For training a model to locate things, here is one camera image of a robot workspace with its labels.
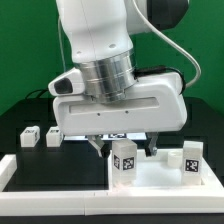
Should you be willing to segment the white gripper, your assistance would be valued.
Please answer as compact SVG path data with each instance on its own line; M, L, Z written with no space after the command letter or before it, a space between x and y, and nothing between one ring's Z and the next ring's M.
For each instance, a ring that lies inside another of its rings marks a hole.
M126 98L101 104L80 95L58 96L53 110L66 136L87 136L102 156L101 134L147 133L146 155L157 154L157 132L180 130L187 120L181 77L175 73L143 76L125 91Z

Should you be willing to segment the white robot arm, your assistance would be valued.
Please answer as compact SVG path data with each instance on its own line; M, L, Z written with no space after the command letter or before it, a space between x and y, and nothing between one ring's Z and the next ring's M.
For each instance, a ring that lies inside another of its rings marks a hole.
M145 154L157 153L161 132L187 120L182 74L168 68L137 70L130 36L144 30L130 0L56 0L74 67L49 83L57 125L84 135L103 156L103 134L144 133Z

